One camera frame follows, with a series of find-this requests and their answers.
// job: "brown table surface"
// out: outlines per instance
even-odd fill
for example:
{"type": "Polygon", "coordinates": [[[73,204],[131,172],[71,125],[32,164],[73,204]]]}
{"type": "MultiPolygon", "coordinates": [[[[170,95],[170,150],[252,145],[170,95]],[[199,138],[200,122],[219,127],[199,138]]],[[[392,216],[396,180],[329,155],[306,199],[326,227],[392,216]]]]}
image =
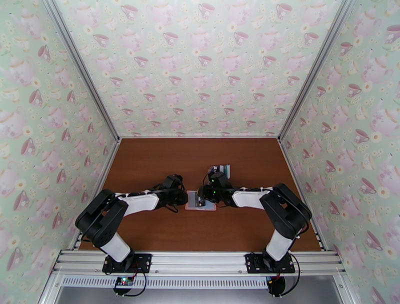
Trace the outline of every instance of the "brown table surface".
{"type": "MultiPolygon", "coordinates": [[[[187,190],[196,190],[210,166],[224,164],[230,164],[234,187],[284,183],[298,195],[277,140],[267,138],[123,139],[104,188],[142,191],[162,183],[167,175],[179,174],[187,190]]],[[[177,214],[165,208],[131,214],[118,229],[129,246],[141,251],[261,251],[273,231],[263,210],[196,211],[184,206],[177,214]]],[[[94,249],[85,242],[80,248],[94,249]]],[[[312,228],[292,250],[321,250],[312,228]]]]}

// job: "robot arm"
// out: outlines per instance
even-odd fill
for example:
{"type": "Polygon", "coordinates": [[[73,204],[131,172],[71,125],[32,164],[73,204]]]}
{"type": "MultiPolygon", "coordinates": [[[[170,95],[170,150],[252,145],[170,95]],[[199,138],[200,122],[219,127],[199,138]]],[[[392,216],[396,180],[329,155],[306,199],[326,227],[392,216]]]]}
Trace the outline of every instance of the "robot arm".
{"type": "Polygon", "coordinates": [[[163,184],[134,193],[101,191],[75,221],[76,227],[93,245],[117,263],[130,267],[133,250],[117,233],[122,219],[140,211],[185,204],[187,194],[180,175],[169,175],[163,184]]]}
{"type": "Polygon", "coordinates": [[[275,272],[303,228],[308,226],[311,219],[308,207],[282,183],[269,188],[248,189],[233,188],[222,172],[211,172],[208,179],[209,184],[199,189],[200,200],[262,209],[268,214],[275,230],[263,251],[263,260],[266,268],[275,272]]]}

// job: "ventilation grille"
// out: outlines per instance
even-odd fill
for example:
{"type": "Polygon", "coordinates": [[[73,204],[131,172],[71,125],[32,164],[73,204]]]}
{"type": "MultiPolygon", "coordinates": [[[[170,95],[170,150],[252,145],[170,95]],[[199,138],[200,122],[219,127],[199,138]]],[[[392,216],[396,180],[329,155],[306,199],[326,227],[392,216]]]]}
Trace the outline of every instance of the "ventilation grille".
{"type": "MultiPolygon", "coordinates": [[[[117,277],[98,275],[65,275],[64,287],[113,288],[117,277]]],[[[137,277],[133,288],[145,285],[143,276],[137,277]]],[[[149,277],[147,289],[267,289],[265,277],[149,277]]]]}

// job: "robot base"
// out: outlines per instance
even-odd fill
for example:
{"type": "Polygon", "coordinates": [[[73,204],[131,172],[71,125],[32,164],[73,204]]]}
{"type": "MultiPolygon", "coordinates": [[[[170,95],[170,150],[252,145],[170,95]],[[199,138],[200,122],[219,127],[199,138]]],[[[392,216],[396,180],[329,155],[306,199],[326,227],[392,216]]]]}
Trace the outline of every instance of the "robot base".
{"type": "Polygon", "coordinates": [[[111,256],[107,255],[103,264],[102,272],[112,273],[140,273],[148,274],[152,264],[152,255],[148,253],[131,253],[122,261],[117,262],[111,256]]]}
{"type": "Polygon", "coordinates": [[[286,254],[279,262],[260,253],[244,256],[248,274],[294,274],[295,266],[292,257],[286,254]]]}

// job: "floral wallpaper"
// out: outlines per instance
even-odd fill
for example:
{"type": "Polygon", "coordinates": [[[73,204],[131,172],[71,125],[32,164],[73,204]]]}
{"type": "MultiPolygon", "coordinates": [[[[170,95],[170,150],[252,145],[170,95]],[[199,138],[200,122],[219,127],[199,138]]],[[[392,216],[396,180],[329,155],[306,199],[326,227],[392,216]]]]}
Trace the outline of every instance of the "floral wallpaper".
{"type": "Polygon", "coordinates": [[[114,139],[39,1],[0,20],[0,303],[36,303],[114,139]]]}
{"type": "Polygon", "coordinates": [[[400,303],[400,2],[360,0],[283,142],[362,303],[400,303]]]}
{"type": "Polygon", "coordinates": [[[56,1],[120,136],[277,136],[340,6],[205,1],[56,1]]]}

